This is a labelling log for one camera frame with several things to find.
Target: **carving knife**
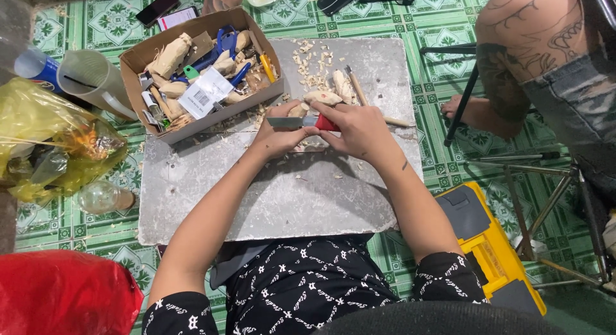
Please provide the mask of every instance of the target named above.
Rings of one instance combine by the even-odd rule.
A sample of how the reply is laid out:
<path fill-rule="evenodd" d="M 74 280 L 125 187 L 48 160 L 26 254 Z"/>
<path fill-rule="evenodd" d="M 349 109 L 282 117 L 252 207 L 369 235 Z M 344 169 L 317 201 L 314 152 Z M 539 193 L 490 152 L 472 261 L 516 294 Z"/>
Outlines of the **carving knife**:
<path fill-rule="evenodd" d="M 340 132 L 340 128 L 327 117 L 319 114 L 319 116 L 307 117 L 266 117 L 269 124 L 275 128 L 298 128 L 301 126 L 315 126 L 320 130 L 329 130 L 331 132 Z"/>

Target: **yellow plastic bag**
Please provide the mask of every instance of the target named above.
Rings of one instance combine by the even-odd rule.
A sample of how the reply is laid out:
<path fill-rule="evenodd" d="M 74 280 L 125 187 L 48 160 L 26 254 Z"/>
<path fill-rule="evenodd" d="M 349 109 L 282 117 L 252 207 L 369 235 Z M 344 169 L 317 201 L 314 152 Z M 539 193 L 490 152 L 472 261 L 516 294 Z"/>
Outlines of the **yellow plastic bag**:
<path fill-rule="evenodd" d="M 106 120 L 26 79 L 0 87 L 0 122 L 0 175 L 23 202 L 71 195 L 126 156 Z"/>

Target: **stool leg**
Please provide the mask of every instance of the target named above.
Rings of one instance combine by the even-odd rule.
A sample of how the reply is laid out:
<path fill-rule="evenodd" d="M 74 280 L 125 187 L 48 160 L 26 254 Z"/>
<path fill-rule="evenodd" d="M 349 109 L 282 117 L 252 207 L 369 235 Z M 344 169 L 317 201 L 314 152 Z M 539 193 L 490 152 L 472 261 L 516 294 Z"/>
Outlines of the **stool leg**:
<path fill-rule="evenodd" d="M 464 89 L 464 93 L 462 94 L 462 98 L 460 99 L 458 110 L 456 111 L 455 116 L 453 116 L 449 129 L 447 130 L 447 136 L 445 137 L 445 141 L 443 142 L 446 148 L 451 146 L 451 143 L 453 141 L 453 135 L 456 134 L 456 129 L 458 129 L 458 126 L 460 125 L 462 114 L 466 109 L 466 104 L 468 103 L 468 99 L 471 97 L 473 87 L 475 87 L 475 82 L 477 82 L 477 78 L 479 78 L 479 70 L 477 69 L 477 63 L 475 63 L 473 71 L 471 72 L 471 78 L 468 79 L 468 83 L 466 83 L 466 88 Z"/>

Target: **yellow toolbox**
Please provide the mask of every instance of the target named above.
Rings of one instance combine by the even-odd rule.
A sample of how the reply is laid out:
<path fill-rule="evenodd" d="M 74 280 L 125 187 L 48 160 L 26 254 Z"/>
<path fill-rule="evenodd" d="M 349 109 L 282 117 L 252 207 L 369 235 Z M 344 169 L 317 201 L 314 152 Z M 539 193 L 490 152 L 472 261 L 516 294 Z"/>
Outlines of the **yellow toolbox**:
<path fill-rule="evenodd" d="M 545 315 L 541 296 L 528 282 L 520 258 L 488 209 L 479 185 L 465 182 L 435 198 L 492 305 Z"/>

